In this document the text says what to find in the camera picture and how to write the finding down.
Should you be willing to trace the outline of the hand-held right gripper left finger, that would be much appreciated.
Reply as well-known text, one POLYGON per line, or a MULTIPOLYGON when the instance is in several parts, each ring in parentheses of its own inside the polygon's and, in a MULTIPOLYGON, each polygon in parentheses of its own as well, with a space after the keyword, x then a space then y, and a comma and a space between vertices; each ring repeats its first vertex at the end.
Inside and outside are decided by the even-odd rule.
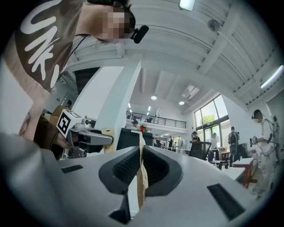
POLYGON ((60 160, 63 227, 142 227, 130 216, 128 188, 140 166, 139 147, 60 160))

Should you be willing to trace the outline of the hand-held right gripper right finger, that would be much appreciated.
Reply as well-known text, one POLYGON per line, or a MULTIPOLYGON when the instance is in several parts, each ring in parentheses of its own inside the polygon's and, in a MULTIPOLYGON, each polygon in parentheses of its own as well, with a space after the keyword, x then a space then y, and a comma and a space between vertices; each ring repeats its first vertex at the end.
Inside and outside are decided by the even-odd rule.
POLYGON ((212 164, 152 146, 144 154, 148 165, 166 162, 165 177, 147 188, 137 227, 244 227, 256 217, 255 197, 212 164))

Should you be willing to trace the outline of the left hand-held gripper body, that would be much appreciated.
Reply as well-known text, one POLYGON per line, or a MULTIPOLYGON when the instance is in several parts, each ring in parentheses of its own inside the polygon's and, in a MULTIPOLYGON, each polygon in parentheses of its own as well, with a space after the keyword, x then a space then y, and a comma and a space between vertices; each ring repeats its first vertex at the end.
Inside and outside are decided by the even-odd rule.
POLYGON ((72 110, 63 109, 56 128, 64 136, 67 147, 71 149, 70 158, 86 157, 90 151, 87 136, 81 135, 80 132, 93 130, 96 121, 90 118, 83 118, 72 110))

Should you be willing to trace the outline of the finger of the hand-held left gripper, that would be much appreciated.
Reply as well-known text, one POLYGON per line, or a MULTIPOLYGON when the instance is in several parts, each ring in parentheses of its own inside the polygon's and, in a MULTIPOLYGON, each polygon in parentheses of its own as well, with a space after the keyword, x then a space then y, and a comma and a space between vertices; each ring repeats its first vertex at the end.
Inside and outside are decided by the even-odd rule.
POLYGON ((111 145, 112 136, 104 135, 97 130, 84 130, 79 132, 79 142, 87 145, 111 145))

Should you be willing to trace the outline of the white pillar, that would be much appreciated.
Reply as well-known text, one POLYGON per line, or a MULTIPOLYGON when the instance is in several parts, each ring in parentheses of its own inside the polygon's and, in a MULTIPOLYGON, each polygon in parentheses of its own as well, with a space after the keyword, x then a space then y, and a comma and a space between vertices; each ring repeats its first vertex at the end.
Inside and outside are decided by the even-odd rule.
POLYGON ((123 67, 101 67, 76 99, 72 111, 96 120, 95 128, 110 129, 116 150, 126 111, 141 70, 141 58, 133 56, 123 67))

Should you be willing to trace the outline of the ceiling air conditioner unit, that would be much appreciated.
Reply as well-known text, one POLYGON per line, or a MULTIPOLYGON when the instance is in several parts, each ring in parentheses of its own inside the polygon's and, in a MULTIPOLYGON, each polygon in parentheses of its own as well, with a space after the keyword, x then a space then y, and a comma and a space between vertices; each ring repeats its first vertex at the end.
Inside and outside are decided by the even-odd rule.
POLYGON ((185 100, 191 100, 199 92, 199 90, 199 88, 189 85, 181 96, 184 97, 185 100))

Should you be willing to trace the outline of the white table red frame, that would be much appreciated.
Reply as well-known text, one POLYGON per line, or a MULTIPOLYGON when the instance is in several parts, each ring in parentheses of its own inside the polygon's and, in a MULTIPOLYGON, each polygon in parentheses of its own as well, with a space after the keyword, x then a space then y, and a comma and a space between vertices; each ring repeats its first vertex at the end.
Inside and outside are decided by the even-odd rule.
POLYGON ((253 158, 243 158, 241 160, 237 160, 233 163, 233 167, 235 168, 244 168, 244 182, 243 185, 248 188, 249 183, 252 179, 253 173, 253 158))

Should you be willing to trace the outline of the black bin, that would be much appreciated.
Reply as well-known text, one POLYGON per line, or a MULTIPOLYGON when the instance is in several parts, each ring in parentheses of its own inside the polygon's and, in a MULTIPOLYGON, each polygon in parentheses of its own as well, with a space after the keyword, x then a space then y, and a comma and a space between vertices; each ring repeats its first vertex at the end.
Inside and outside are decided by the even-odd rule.
MULTIPOLYGON (((142 132, 145 144, 149 146, 156 145, 156 140, 152 133, 142 132)), ((117 150, 128 148, 131 146, 139 146, 139 134, 137 131, 134 133, 130 129, 121 129, 120 137, 117 144, 117 150)))

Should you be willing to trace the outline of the person's brown sweatshirt torso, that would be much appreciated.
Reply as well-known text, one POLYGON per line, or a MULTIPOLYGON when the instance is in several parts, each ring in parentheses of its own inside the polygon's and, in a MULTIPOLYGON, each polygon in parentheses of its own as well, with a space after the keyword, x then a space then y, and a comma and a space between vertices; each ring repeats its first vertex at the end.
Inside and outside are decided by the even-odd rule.
POLYGON ((40 0, 7 43, 6 71, 33 102, 45 102, 65 70, 85 1, 40 0))

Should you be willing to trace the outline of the black office chair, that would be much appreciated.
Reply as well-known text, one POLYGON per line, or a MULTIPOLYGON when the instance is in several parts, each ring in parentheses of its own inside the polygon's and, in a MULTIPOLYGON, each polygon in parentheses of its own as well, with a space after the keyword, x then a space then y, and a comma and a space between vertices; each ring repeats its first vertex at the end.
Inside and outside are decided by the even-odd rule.
POLYGON ((210 151, 210 142, 191 142, 191 149, 189 152, 190 157, 195 157, 201 160, 206 160, 208 153, 210 151))

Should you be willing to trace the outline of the rectangular ceiling light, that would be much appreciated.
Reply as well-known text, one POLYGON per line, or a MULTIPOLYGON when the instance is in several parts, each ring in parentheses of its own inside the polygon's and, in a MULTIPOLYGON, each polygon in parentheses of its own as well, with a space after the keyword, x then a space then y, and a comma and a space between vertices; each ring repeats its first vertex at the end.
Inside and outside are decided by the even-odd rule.
POLYGON ((195 0, 180 0, 179 8, 181 10, 193 11, 195 0))

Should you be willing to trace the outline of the large window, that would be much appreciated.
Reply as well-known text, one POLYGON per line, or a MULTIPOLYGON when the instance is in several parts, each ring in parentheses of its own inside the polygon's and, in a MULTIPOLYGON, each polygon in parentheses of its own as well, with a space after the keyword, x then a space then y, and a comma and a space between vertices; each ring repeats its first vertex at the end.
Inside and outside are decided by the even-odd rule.
POLYGON ((201 141, 210 142, 217 134, 217 146, 226 147, 231 124, 222 95, 194 112, 196 132, 201 141))

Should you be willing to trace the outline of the cardboard box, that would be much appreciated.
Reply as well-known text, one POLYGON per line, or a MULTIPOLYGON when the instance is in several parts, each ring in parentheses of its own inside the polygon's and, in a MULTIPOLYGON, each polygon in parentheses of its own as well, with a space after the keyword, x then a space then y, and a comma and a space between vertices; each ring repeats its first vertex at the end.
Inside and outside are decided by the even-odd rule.
POLYGON ((68 107, 64 107, 64 106, 57 106, 54 112, 51 114, 50 120, 49 120, 49 122, 53 124, 54 126, 56 126, 59 120, 59 117, 62 113, 62 110, 71 110, 71 109, 68 107))

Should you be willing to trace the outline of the black mezzanine railing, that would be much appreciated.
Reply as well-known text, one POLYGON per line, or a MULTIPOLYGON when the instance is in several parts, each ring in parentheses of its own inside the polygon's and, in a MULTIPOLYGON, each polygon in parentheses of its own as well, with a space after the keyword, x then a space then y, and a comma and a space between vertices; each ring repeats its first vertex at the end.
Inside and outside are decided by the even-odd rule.
POLYGON ((156 116, 146 115, 142 113, 132 113, 132 112, 126 111, 126 119, 186 129, 185 121, 179 121, 179 120, 168 119, 168 118, 163 118, 163 117, 156 117, 156 116))

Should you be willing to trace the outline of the person's left forearm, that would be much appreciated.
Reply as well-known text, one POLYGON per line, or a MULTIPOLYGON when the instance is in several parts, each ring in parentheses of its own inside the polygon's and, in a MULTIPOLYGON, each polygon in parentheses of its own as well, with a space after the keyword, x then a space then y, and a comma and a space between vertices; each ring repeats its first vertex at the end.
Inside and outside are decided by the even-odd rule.
POLYGON ((52 151, 56 160, 60 160, 65 149, 71 149, 67 145, 66 138, 43 115, 39 118, 35 131, 34 142, 41 149, 52 151))

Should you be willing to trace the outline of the person's right forearm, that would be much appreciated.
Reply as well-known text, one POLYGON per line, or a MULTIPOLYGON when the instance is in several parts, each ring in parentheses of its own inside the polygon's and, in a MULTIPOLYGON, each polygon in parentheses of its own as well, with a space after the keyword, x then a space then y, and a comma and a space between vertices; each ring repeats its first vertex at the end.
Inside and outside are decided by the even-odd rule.
POLYGON ((28 112, 19 130, 20 137, 31 139, 30 132, 29 132, 30 121, 31 121, 31 114, 30 112, 28 112))

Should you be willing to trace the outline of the long tube ceiling light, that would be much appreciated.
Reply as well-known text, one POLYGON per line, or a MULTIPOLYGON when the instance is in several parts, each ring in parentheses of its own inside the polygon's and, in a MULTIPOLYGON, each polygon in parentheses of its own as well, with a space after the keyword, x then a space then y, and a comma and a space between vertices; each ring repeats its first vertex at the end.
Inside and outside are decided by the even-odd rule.
POLYGON ((271 82, 273 82, 276 78, 282 75, 284 72, 284 65, 280 65, 270 76, 266 79, 260 86, 261 89, 265 88, 271 82))

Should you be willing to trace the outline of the round ceiling fixture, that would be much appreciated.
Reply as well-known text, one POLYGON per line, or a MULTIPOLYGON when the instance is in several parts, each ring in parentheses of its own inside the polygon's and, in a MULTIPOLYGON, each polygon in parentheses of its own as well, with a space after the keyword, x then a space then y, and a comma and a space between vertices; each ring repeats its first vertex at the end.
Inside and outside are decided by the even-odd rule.
POLYGON ((210 31, 212 31, 212 32, 218 32, 221 28, 220 23, 215 19, 209 20, 208 23, 207 23, 207 26, 210 29, 210 31))

